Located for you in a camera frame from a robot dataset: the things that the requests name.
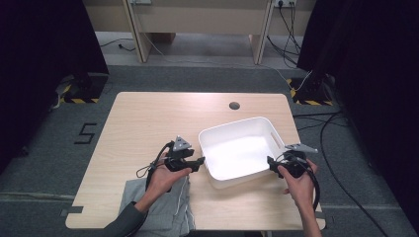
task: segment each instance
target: black curtain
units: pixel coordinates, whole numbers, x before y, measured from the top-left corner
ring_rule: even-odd
[[[68,75],[109,74],[84,4],[0,3],[0,172],[27,145]]]
[[[324,63],[324,72],[336,77],[371,163],[419,233],[419,1],[359,1],[346,8],[348,1],[316,2],[298,67]],[[342,16],[347,28],[336,28]]]

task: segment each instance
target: gray carpet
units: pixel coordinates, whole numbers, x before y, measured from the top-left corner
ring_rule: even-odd
[[[335,103],[327,106],[302,106],[292,102],[287,83],[275,70],[109,66],[110,78],[97,104],[61,104],[47,115],[28,145],[29,155],[12,160],[0,176],[0,236],[90,236],[92,230],[71,230],[61,213],[71,206],[83,179],[103,125],[118,92],[237,92],[282,93],[287,95],[294,115],[340,111]],[[284,75],[301,77],[304,73],[284,70]],[[311,117],[327,120],[329,116]],[[95,133],[90,144],[79,136]],[[323,122],[295,118],[301,142],[320,149]],[[388,236],[417,236],[398,206],[384,179],[369,166],[362,145],[356,139],[345,115],[333,120],[323,134],[323,146],[333,172],[342,185],[377,220]],[[319,166],[321,205],[327,227],[323,236],[382,236],[368,217],[338,186],[325,158],[309,156]],[[190,236],[237,236],[245,233],[197,231]],[[301,231],[274,232],[274,236],[302,236]]]

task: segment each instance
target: power strip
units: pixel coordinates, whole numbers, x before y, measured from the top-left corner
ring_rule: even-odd
[[[280,7],[280,2],[283,2],[283,8],[295,7],[296,0],[275,0],[274,7]]]

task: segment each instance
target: floor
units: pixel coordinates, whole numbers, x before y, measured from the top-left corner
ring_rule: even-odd
[[[260,65],[253,61],[247,36],[205,34],[177,34],[172,43],[156,43],[146,63],[140,63],[134,49],[131,33],[96,33],[108,65],[129,66],[197,66],[295,69],[267,41]],[[288,37],[271,37],[272,42],[296,53]],[[302,37],[295,37],[301,45]],[[297,56],[290,54],[297,61]]]

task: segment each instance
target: gray cloth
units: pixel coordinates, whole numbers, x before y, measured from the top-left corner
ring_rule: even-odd
[[[146,179],[126,182],[120,213],[131,201],[138,201],[145,193]],[[148,211],[148,217],[135,236],[185,236],[195,229],[189,207],[189,177],[176,182],[170,193],[164,194]]]

